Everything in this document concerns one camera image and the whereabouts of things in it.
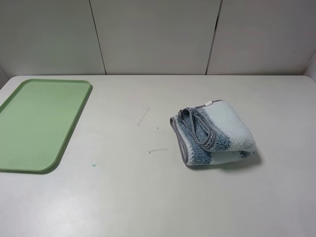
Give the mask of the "blue white striped towel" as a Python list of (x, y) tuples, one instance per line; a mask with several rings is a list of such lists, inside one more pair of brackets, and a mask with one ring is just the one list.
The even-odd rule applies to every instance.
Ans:
[(256, 152), (254, 137), (229, 103), (209, 101), (170, 118), (186, 166), (219, 165)]

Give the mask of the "green plastic tray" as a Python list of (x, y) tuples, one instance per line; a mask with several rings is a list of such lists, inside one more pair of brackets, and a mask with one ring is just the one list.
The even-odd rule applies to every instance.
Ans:
[(58, 164), (91, 91), (86, 80), (22, 82), (0, 106), (0, 170), (46, 173)]

